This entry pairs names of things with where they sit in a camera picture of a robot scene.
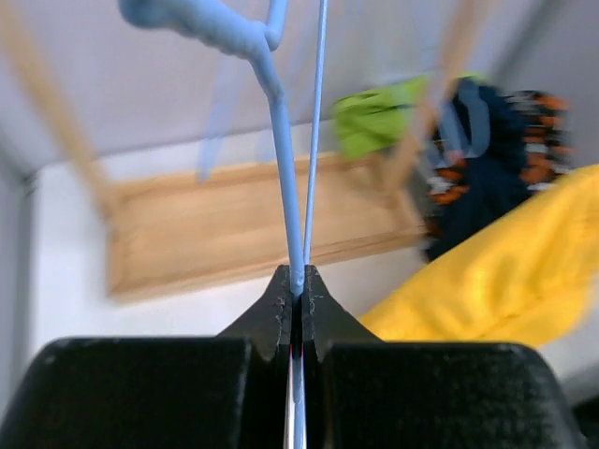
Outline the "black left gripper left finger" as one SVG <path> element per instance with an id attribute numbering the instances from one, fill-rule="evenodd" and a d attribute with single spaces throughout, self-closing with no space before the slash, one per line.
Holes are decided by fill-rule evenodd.
<path id="1" fill-rule="evenodd" d="M 292 296 L 278 267 L 214 337 L 64 338 L 35 356 L 5 448 L 281 448 Z"/>

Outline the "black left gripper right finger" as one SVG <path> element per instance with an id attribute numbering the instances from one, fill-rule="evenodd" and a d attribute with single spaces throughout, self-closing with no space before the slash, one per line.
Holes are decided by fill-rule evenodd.
<path id="1" fill-rule="evenodd" d="M 384 342 L 305 269 L 301 302 L 311 448 L 581 448 L 539 353 L 511 342 Z"/>

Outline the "yellow shorts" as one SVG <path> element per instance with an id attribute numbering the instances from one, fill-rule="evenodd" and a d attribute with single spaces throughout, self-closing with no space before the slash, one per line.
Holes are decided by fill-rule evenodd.
<path id="1" fill-rule="evenodd" d="M 592 306 L 598 167 L 544 193 L 423 267 L 360 322 L 386 341 L 513 341 L 564 336 Z"/>

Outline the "navy blue shorts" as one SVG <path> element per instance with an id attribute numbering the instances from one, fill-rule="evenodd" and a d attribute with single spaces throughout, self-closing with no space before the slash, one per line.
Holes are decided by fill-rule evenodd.
<path id="1" fill-rule="evenodd" d="M 442 106 L 425 147 L 431 212 L 426 217 L 431 262 L 531 196 L 526 123 L 494 86 L 461 78 Z"/>

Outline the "lime green shorts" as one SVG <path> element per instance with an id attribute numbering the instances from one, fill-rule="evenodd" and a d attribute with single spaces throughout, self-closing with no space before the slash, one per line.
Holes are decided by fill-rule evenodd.
<path id="1" fill-rule="evenodd" d="M 358 160 L 371 152 L 395 146 L 412 124 L 418 101 L 423 97 L 426 75 L 352 94 L 333 107 L 334 129 L 342 154 Z M 490 143 L 490 102 L 496 92 L 477 73 L 460 76 L 455 93 L 442 102 L 439 122 L 432 127 L 427 146 L 429 161 L 436 168 L 449 167 L 462 158 L 476 158 Z"/>

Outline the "camouflage patterned shorts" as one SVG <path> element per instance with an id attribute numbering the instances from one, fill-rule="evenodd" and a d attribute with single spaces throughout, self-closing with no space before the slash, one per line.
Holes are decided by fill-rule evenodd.
<path id="1" fill-rule="evenodd" d="M 521 178 L 533 196 L 548 189 L 571 169 L 568 106 L 558 96 L 543 91 L 520 90 L 503 95 L 526 123 L 524 142 L 528 166 Z M 431 200 L 427 194 L 426 198 L 429 208 L 425 220 L 431 212 Z"/>

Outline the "blue hanger of yellow shorts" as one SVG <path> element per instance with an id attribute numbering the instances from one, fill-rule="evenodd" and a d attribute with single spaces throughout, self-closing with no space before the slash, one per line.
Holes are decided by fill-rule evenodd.
<path id="1" fill-rule="evenodd" d="M 310 260 L 314 199 L 309 196 L 306 208 L 300 208 L 285 89 L 272 58 L 283 37 L 287 3 L 270 2 L 265 22 L 251 21 L 220 1 L 122 1 L 119 9 L 123 18 L 135 27 L 169 29 L 197 39 L 223 54 L 247 61 L 267 97 L 283 202 L 292 295 L 293 445 L 305 448 L 308 445 L 308 418 L 300 312 L 305 270 Z"/>

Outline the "blue hanger of navy shorts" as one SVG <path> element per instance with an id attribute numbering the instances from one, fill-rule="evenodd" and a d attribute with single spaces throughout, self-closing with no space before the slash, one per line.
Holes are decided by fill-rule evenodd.
<path id="1" fill-rule="evenodd" d="M 244 87 L 244 76 L 241 73 L 244 64 L 241 58 L 232 55 L 224 55 L 219 63 L 212 107 L 198 153 L 198 182 L 204 182 L 211 176 L 217 165 L 223 140 L 232 130 Z"/>

